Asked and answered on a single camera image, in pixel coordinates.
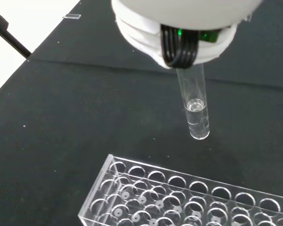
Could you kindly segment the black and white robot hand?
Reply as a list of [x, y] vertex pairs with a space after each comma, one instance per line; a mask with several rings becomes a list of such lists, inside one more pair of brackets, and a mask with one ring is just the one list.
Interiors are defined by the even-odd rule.
[[124, 39], [158, 65], [169, 69], [162, 53], [160, 27], [196, 30], [216, 41], [201, 40], [195, 64], [218, 58], [232, 43], [238, 24], [260, 6], [260, 0], [113, 0], [112, 10]]

